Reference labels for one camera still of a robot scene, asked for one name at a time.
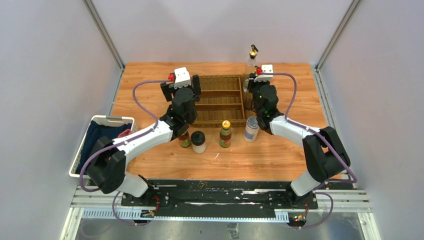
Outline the clear oil bottle gold spout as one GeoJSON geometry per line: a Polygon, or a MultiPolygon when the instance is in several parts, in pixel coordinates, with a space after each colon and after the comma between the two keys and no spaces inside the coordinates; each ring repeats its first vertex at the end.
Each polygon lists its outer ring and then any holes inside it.
{"type": "Polygon", "coordinates": [[[251,47],[251,49],[249,51],[248,59],[245,62],[245,64],[247,66],[255,67],[257,65],[257,59],[256,58],[257,58],[259,50],[258,50],[258,48],[256,47],[255,44],[252,44],[250,47],[251,47]]]}

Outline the silver-lid shaker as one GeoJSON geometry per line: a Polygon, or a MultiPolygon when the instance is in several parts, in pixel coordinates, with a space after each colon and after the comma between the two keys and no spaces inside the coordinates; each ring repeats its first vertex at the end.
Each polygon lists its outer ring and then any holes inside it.
{"type": "Polygon", "coordinates": [[[251,116],[247,119],[245,130],[244,130],[244,140],[247,143],[253,143],[260,130],[259,123],[256,116],[251,116]]]}

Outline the oil bottle with brown residue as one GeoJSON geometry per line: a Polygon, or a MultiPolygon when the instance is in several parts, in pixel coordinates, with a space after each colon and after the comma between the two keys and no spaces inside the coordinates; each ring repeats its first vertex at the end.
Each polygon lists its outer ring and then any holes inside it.
{"type": "Polygon", "coordinates": [[[245,77],[243,80],[243,92],[248,93],[248,86],[249,86],[249,78],[245,77]]]}

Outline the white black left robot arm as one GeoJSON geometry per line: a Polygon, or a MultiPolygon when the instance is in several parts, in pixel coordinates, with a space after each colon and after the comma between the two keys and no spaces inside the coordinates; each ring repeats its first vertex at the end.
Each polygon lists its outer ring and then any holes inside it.
{"type": "Polygon", "coordinates": [[[87,174],[103,194],[115,191],[130,194],[142,207],[152,203],[153,193],[147,180],[129,173],[128,163],[149,149],[181,137],[198,117],[195,103],[202,93],[198,75],[173,73],[159,84],[170,102],[166,113],[155,116],[152,125],[130,135],[98,139],[80,170],[81,181],[87,174]]]}

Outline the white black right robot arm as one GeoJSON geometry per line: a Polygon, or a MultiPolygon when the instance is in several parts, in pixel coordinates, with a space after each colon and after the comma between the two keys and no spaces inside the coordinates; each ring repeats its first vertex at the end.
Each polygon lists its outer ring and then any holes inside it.
{"type": "Polygon", "coordinates": [[[251,73],[247,90],[252,94],[252,109],[259,128],[303,148],[306,170],[286,187],[285,195],[286,204],[298,209],[305,203],[305,195],[348,170],[351,161],[334,128],[304,125],[278,110],[279,98],[276,87],[271,84],[272,78],[272,73],[251,73]]]}

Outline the sauce bottle yellow cap left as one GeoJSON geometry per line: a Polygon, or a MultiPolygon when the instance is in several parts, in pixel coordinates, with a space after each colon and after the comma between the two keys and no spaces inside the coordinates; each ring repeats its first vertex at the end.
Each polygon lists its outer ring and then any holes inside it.
{"type": "Polygon", "coordinates": [[[190,134],[186,130],[182,135],[178,137],[178,141],[181,147],[187,148],[191,145],[190,134]]]}

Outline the sauce bottle yellow cap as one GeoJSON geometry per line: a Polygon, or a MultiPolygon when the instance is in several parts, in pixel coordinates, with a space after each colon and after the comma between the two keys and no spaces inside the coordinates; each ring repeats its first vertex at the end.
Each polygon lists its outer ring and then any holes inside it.
{"type": "Polygon", "coordinates": [[[227,148],[231,145],[232,131],[231,123],[229,120],[224,120],[222,122],[219,137],[219,145],[221,147],[227,148]]]}
{"type": "Polygon", "coordinates": [[[186,130],[182,135],[178,137],[178,141],[181,147],[187,148],[191,145],[190,134],[186,130]]]}

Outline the black-lid spice jar front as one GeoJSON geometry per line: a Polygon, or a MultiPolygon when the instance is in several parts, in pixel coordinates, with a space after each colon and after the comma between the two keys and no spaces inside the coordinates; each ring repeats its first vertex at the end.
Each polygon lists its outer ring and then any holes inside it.
{"type": "Polygon", "coordinates": [[[206,136],[202,131],[194,131],[190,136],[192,149],[197,154],[202,154],[206,151],[206,136]]]}

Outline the sauce bottle yellow cap right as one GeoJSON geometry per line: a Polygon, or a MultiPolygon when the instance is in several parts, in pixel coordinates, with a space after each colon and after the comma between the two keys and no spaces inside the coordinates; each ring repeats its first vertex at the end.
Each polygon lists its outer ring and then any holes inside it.
{"type": "Polygon", "coordinates": [[[219,137],[219,145],[221,147],[227,148],[231,145],[232,131],[231,123],[229,120],[224,120],[222,122],[219,137]]]}

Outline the navy blue cloth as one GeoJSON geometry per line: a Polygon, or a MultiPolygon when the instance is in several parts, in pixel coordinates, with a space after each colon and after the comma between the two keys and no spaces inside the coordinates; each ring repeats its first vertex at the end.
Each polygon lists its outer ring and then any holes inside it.
{"type": "Polygon", "coordinates": [[[84,143],[82,145],[82,149],[80,152],[80,161],[77,165],[76,174],[80,174],[80,171],[86,162],[86,160],[90,157],[92,149],[97,142],[98,139],[102,137],[107,137],[110,140],[115,138],[123,137],[126,130],[131,130],[132,123],[121,124],[120,126],[106,126],[103,124],[98,124],[94,120],[90,122],[88,127],[84,143]]]}

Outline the white laundry basket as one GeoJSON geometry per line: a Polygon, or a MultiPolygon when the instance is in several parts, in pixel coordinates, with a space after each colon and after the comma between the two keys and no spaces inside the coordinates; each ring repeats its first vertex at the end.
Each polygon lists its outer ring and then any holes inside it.
{"type": "MultiPolygon", "coordinates": [[[[90,122],[91,121],[95,121],[96,123],[98,123],[100,125],[105,125],[105,126],[110,126],[110,127],[118,127],[118,126],[120,126],[122,124],[129,124],[129,123],[131,123],[132,124],[132,127],[131,127],[132,133],[134,133],[134,132],[137,131],[137,126],[136,126],[135,119],[132,118],[132,117],[108,116],[108,115],[94,115],[91,118],[90,122]]],[[[69,170],[69,176],[70,177],[73,177],[73,178],[78,178],[79,175],[80,175],[80,174],[76,174],[76,169],[77,169],[78,164],[80,163],[81,150],[82,150],[82,147],[83,147],[83,143],[85,141],[85,138],[86,138],[88,127],[87,127],[87,129],[85,131],[85,134],[83,136],[83,139],[82,139],[82,141],[80,143],[80,146],[78,148],[78,151],[77,151],[77,153],[76,153],[76,155],[74,157],[74,160],[73,160],[73,162],[71,164],[71,167],[70,167],[70,170],[69,170]]]]}

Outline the aluminium frame post right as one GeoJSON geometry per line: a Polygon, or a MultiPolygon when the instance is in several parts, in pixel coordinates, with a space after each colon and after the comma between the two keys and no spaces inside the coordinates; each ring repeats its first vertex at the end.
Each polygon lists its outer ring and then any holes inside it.
{"type": "Polygon", "coordinates": [[[337,25],[332,37],[330,38],[327,46],[325,47],[322,55],[320,56],[317,64],[315,65],[315,69],[318,71],[320,70],[325,63],[327,62],[328,57],[330,56],[331,52],[333,51],[334,47],[339,41],[339,38],[342,36],[345,28],[348,26],[351,18],[355,14],[357,8],[362,3],[362,0],[351,0],[350,4],[344,13],[343,17],[341,18],[339,24],[337,25]]]}

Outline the aluminium frame post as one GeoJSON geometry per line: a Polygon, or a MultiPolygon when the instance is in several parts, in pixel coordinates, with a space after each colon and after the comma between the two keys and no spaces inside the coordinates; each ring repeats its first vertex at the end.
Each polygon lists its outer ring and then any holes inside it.
{"type": "Polygon", "coordinates": [[[110,37],[106,26],[104,25],[102,18],[100,14],[98,13],[96,6],[92,0],[82,0],[83,4],[85,5],[90,17],[92,18],[96,28],[98,29],[100,36],[102,37],[103,41],[105,42],[109,52],[111,53],[114,61],[116,62],[119,69],[123,72],[125,69],[124,61],[122,60],[120,54],[118,53],[118,50],[113,43],[112,38],[110,37]]]}
{"type": "Polygon", "coordinates": [[[362,3],[362,0],[351,0],[350,4],[344,13],[343,17],[341,18],[339,24],[337,25],[332,37],[330,38],[327,46],[325,47],[322,55],[320,56],[317,64],[315,65],[315,69],[318,71],[320,70],[325,63],[327,62],[328,57],[330,56],[331,52],[333,51],[334,47],[339,41],[339,38],[342,36],[345,28],[348,26],[351,18],[355,14],[357,8],[362,3]]]}

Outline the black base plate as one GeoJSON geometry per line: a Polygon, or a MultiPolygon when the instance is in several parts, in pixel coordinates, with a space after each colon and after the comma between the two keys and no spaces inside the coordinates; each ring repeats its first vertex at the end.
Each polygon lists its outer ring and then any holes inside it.
{"type": "Polygon", "coordinates": [[[165,180],[153,179],[153,186],[137,198],[124,193],[125,207],[153,207],[160,217],[218,219],[272,218],[276,210],[304,213],[316,210],[312,193],[296,197],[287,193],[288,181],[165,180]]]}

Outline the aluminium frame post left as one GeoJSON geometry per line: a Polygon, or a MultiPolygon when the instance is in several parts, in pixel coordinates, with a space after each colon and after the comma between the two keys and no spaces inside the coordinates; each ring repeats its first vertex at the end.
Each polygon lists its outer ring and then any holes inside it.
{"type": "Polygon", "coordinates": [[[92,0],[82,0],[83,4],[85,5],[90,17],[92,18],[96,28],[98,29],[100,36],[102,37],[103,41],[105,42],[109,52],[111,53],[114,61],[116,62],[119,69],[123,72],[125,69],[124,61],[122,60],[120,54],[118,53],[118,50],[113,43],[112,38],[110,37],[106,26],[104,25],[102,18],[100,14],[98,13],[96,6],[92,0]]]}

